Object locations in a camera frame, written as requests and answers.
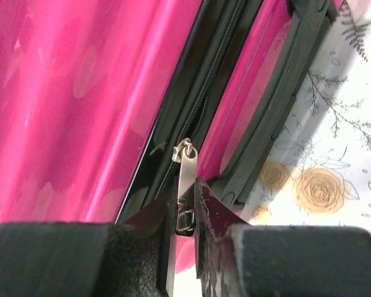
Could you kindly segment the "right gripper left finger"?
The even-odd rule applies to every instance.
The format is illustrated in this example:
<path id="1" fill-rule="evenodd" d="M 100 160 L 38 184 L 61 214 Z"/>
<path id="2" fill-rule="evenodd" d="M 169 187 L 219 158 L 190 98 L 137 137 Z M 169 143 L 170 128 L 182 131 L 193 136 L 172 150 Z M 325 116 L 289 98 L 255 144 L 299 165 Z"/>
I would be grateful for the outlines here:
<path id="1" fill-rule="evenodd" d="M 0 296 L 172 296 L 175 196 L 119 225 L 0 225 Z"/>

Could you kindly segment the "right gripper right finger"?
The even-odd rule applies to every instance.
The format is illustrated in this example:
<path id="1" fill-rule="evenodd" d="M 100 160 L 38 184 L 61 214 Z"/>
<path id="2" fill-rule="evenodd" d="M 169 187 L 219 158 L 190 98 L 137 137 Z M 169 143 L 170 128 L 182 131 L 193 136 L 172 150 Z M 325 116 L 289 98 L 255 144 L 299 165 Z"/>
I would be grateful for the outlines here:
<path id="1" fill-rule="evenodd" d="M 194 185 L 195 265 L 204 296 L 371 296 L 371 234 L 339 226 L 253 226 L 204 179 Z"/>

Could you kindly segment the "black zipper pull tab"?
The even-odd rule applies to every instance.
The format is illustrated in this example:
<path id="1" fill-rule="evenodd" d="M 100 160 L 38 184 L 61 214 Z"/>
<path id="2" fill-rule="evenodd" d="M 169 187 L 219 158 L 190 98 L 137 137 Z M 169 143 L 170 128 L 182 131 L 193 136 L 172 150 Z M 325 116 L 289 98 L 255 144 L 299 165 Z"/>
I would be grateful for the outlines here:
<path id="1" fill-rule="evenodd" d="M 195 229 L 194 182 L 198 152 L 189 138 L 173 148 L 172 161 L 180 164 L 177 189 L 176 234 L 191 237 Z"/>

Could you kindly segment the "pink and teal suitcase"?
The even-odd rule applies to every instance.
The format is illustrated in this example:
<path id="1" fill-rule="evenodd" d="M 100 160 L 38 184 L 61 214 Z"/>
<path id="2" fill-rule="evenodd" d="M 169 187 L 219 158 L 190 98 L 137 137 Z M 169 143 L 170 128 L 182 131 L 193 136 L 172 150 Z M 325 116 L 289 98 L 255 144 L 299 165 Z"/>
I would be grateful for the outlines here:
<path id="1" fill-rule="evenodd" d="M 289 38 L 290 1 L 0 1 L 0 224 L 116 219 L 160 152 L 222 28 L 235 25 L 199 114 L 203 177 L 219 177 Z M 72 252 L 58 256 L 58 249 Z M 95 260 L 89 239 L 0 240 L 0 278 L 58 258 Z"/>

